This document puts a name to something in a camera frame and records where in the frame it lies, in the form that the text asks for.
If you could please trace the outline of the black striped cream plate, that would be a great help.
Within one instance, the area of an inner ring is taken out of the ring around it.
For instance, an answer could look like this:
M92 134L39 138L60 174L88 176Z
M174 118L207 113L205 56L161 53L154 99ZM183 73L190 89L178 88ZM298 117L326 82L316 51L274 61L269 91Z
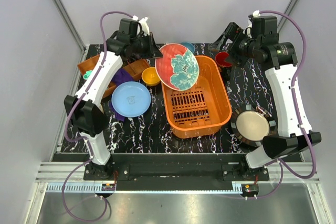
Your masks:
M259 147L265 136L277 133L277 122L264 108L245 104L232 112L230 126L235 136L244 144Z

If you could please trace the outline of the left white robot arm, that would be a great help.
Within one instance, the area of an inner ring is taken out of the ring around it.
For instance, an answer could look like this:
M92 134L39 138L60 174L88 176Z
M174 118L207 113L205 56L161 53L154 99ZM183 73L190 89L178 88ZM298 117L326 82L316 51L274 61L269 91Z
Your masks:
M64 106L67 113L66 126L75 126L78 138L68 142L83 140L89 151L89 162L96 165L95 174L103 180L113 175L113 167L108 164L111 154L108 151L103 131L108 119L100 109L103 95L112 78L123 65L123 59L131 56L142 58L161 58L153 33L148 25L148 17L123 18L119 29L110 38L103 38L103 52L100 54L91 75L75 95L67 95Z

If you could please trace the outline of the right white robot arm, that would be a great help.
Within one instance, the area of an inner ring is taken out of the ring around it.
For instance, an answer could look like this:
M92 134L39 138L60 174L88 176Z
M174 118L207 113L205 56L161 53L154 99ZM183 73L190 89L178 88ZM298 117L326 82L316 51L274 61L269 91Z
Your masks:
M277 112L277 136L265 136L263 143L245 156L245 163L238 167L239 176L250 180L257 168L276 159L300 153L313 152L313 146L322 140L313 131L304 111L298 86L298 62L295 48L290 42L279 42L277 17L250 16L250 34L235 22L230 22L212 44L212 51L226 51L228 62L243 67L249 58L256 60L268 80Z

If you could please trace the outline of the light blue plastic plate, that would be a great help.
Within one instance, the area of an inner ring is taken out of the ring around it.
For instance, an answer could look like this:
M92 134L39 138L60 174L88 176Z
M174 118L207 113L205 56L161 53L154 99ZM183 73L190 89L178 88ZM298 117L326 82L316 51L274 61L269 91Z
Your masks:
M126 118L144 114L151 105L151 94L146 86L129 81L116 87L111 96L114 110Z

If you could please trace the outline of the red floral ceramic plate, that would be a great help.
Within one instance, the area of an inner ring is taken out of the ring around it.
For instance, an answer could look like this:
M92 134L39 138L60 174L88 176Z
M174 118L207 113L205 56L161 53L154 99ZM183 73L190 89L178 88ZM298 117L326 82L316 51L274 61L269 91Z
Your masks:
M198 80L200 68L194 54L181 44L166 44L160 48L162 58L155 60L161 82L176 91L190 89Z

